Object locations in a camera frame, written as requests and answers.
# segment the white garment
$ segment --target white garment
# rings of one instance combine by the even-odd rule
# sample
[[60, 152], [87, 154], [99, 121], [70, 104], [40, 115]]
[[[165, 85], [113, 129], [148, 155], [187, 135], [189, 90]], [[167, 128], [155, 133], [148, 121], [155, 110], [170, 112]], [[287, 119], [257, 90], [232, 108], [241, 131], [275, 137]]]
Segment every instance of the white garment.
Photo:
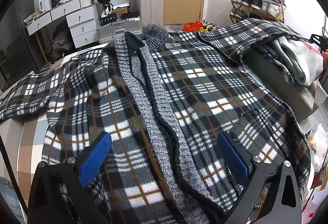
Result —
[[292, 76], [300, 84], [310, 86], [323, 70], [323, 57], [310, 50], [304, 42], [287, 39], [273, 40], [277, 53], [283, 58]]

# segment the shoe rack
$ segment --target shoe rack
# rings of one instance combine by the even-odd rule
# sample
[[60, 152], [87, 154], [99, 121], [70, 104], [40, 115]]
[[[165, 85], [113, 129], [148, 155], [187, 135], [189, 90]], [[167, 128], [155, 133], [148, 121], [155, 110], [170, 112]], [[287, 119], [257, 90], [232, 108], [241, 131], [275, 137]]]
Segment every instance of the shoe rack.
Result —
[[[275, 16], [269, 14], [268, 12], [265, 12], [265, 11], [262, 11], [262, 10], [258, 10], [256, 8], [251, 7], [251, 6], [245, 6], [245, 5], [243, 5], [241, 3], [238, 3], [238, 2], [231, 1], [231, 4], [232, 4], [232, 6], [234, 8], [239, 8], [239, 9], [241, 7], [248, 8], [248, 10], [245, 10], [245, 12], [248, 13], [247, 14], [248, 17], [249, 17], [249, 14], [250, 13], [254, 13], [254, 14], [259, 13], [263, 17], [270, 18], [270, 19], [272, 19], [272, 20], [274, 20], [276, 22], [285, 23], [284, 12], [285, 12], [285, 9], [286, 9], [287, 6], [285, 4], [283, 4], [282, 0], [270, 0], [270, 1], [274, 1], [274, 2], [277, 2], [277, 3], [280, 4], [280, 6], [282, 8], [282, 11], [281, 11], [281, 13], [280, 13], [280, 15], [278, 17], [275, 17]], [[236, 18], [234, 16], [230, 16], [230, 15], [229, 15], [229, 18], [230, 18], [230, 20], [232, 21], [233, 24], [236, 23], [236, 22], [239, 22], [239, 21], [243, 20], [243, 19], [239, 19], [239, 18]]]

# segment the blue textured pad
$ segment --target blue textured pad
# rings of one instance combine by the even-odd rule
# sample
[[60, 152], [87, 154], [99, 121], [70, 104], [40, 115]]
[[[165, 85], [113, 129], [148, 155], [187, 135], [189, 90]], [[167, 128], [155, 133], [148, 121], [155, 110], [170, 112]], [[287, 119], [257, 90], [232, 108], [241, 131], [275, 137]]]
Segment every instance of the blue textured pad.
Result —
[[106, 132], [98, 145], [95, 146], [93, 151], [90, 152], [86, 160], [80, 166], [79, 181], [83, 188], [92, 183], [111, 147], [112, 138], [110, 134]]
[[218, 134], [218, 147], [235, 181], [243, 186], [248, 185], [248, 168], [223, 133]]

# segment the plaid coat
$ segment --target plaid coat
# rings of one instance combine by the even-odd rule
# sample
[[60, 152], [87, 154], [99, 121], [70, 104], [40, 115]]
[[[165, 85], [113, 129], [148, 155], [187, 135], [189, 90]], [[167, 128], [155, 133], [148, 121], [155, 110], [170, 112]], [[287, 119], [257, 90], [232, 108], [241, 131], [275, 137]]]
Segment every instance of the plaid coat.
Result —
[[220, 131], [265, 162], [288, 159], [303, 197], [306, 138], [291, 108], [238, 66], [250, 46], [282, 35], [304, 40], [256, 19], [170, 36], [150, 24], [142, 42], [125, 34], [26, 76], [0, 102], [0, 119], [46, 107], [42, 159], [49, 164], [109, 132], [112, 149], [86, 191], [112, 223], [218, 222], [241, 192], [216, 149]]

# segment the metal screw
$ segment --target metal screw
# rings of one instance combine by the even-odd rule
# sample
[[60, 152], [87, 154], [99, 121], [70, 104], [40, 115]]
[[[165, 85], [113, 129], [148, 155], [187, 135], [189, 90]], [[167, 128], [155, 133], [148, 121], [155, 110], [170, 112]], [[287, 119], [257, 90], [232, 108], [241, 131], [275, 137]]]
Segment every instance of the metal screw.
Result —
[[41, 162], [38, 164], [38, 167], [39, 167], [39, 168], [43, 168], [45, 165], [46, 165], [46, 163], [45, 163], [44, 161], [41, 161]]
[[71, 157], [68, 158], [67, 163], [74, 164], [75, 161], [76, 161], [76, 158], [74, 156], [71, 156]]
[[254, 162], [256, 162], [256, 163], [261, 163], [262, 158], [260, 158], [258, 155], [256, 155], [256, 156], [253, 156], [253, 160], [254, 160]]
[[289, 168], [291, 166], [291, 163], [288, 160], [285, 160], [284, 165]]

